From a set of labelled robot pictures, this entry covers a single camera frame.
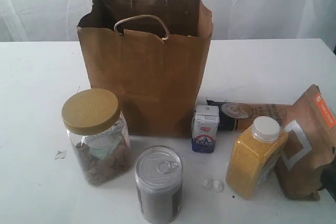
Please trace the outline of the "brown paper bag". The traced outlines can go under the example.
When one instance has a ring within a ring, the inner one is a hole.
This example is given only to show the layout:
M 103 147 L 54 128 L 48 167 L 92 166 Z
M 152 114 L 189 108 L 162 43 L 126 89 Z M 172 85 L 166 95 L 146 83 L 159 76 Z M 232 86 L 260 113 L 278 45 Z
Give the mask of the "brown paper bag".
M 131 134 L 189 137 L 213 28 L 201 0 L 92 0 L 77 33 L 91 87 L 118 97 Z

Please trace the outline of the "small white blue carton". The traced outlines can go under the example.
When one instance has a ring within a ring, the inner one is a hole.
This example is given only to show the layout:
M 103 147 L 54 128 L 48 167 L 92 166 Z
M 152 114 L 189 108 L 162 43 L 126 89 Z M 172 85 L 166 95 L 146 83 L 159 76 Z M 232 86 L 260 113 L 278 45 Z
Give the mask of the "small white blue carton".
M 219 108 L 212 105 L 197 105 L 192 120 L 192 150 L 197 153 L 212 153 L 215 149 L 219 125 Z

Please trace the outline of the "yellow grain bottle white cap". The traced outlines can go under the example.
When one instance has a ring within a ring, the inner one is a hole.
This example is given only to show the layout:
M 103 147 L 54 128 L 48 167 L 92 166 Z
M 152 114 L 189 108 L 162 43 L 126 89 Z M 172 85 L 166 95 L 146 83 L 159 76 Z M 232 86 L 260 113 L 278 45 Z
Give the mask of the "yellow grain bottle white cap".
M 287 139 L 288 133 L 276 120 L 255 118 L 235 141 L 226 174 L 228 186 L 242 198 L 251 198 L 273 171 Z

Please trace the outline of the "nut jar with gold lid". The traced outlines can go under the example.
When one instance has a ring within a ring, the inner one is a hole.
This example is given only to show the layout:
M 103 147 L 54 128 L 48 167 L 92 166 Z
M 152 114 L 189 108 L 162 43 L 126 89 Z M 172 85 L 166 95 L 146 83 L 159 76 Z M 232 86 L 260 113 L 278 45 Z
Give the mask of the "nut jar with gold lid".
M 115 94 L 106 89 L 78 92 L 64 103 L 61 116 L 89 184 L 100 186 L 130 168 L 128 126 Z

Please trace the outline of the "spaghetti pasta packet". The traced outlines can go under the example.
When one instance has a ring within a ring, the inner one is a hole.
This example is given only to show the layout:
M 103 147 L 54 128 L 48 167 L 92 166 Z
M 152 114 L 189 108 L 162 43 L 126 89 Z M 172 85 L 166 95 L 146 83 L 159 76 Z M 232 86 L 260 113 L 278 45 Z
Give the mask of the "spaghetti pasta packet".
M 259 116 L 268 116 L 276 120 L 280 125 L 286 118 L 289 104 L 253 104 L 236 102 L 219 102 L 207 100 L 207 105 L 219 108 L 220 131 L 239 131 L 243 132 L 249 128 L 254 119 Z

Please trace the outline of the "clear plastic scrap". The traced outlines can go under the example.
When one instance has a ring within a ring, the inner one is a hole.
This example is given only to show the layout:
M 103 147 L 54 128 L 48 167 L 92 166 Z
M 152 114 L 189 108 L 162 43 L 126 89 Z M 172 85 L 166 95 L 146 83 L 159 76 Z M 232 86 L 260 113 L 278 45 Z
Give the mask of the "clear plastic scrap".
M 55 155 L 55 160 L 58 160 L 58 159 L 64 159 L 66 158 L 66 155 L 67 155 L 67 151 L 64 150 L 64 151 L 58 151 Z

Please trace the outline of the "brown kraft pouch orange label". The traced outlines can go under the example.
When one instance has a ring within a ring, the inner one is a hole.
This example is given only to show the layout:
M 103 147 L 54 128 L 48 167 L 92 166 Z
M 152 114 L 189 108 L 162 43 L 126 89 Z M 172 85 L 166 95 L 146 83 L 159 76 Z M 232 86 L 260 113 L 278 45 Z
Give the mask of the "brown kraft pouch orange label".
M 281 125 L 289 136 L 275 172 L 284 195 L 318 200 L 325 188 L 335 195 L 335 115 L 317 85 L 287 107 Z

